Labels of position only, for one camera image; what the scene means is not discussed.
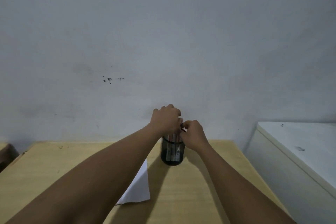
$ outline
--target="white paper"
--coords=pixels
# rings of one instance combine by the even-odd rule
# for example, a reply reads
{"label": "white paper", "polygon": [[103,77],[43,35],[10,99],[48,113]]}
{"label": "white paper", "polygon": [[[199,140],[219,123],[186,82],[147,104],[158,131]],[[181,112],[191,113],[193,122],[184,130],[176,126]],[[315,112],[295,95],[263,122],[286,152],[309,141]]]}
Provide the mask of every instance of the white paper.
{"label": "white paper", "polygon": [[117,205],[129,202],[142,202],[151,198],[148,186],[147,160],[142,164],[135,178],[121,196]]}

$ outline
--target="hand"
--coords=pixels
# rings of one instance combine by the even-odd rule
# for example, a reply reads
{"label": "hand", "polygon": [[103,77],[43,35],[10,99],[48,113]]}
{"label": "hand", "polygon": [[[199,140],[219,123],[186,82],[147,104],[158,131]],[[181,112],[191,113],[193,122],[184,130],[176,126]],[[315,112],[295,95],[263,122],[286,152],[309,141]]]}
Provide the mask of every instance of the hand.
{"label": "hand", "polygon": [[183,122],[183,119],[179,116],[181,116],[181,111],[169,104],[168,106],[162,106],[160,110],[154,109],[149,124],[154,129],[158,129],[161,136],[178,133]]}
{"label": "hand", "polygon": [[197,120],[187,120],[182,123],[182,127],[186,128],[187,132],[182,131],[180,137],[189,149],[199,153],[200,150],[209,145],[203,127]]}

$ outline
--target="freezer lid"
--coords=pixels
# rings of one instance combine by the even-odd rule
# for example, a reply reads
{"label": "freezer lid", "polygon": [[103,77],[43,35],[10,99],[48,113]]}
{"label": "freezer lid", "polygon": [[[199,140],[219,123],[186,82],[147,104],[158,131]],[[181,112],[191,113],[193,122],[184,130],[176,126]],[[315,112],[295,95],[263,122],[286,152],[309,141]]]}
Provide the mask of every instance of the freezer lid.
{"label": "freezer lid", "polygon": [[336,198],[336,124],[258,122],[257,130]]}

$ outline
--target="human arm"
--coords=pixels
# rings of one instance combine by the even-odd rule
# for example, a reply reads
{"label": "human arm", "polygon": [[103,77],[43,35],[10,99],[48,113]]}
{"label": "human arm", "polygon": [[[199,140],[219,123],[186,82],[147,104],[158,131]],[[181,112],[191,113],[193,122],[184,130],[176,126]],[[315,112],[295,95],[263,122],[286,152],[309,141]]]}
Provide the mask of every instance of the human arm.
{"label": "human arm", "polygon": [[78,164],[7,223],[103,223],[158,139],[180,129],[180,115],[173,105],[155,109],[147,126]]}
{"label": "human arm", "polygon": [[208,169],[223,208],[232,224],[294,224],[283,210],[231,167],[209,144],[198,121],[186,121],[180,136]]}

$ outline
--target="gray wall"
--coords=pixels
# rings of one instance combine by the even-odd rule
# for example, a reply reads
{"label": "gray wall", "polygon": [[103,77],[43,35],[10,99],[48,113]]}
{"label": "gray wall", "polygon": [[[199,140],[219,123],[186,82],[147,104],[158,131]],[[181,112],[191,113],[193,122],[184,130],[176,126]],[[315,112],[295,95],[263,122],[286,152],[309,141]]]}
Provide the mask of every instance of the gray wall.
{"label": "gray wall", "polygon": [[241,149],[258,120],[336,121],[336,0],[0,5],[3,140],[108,140],[167,103]]}

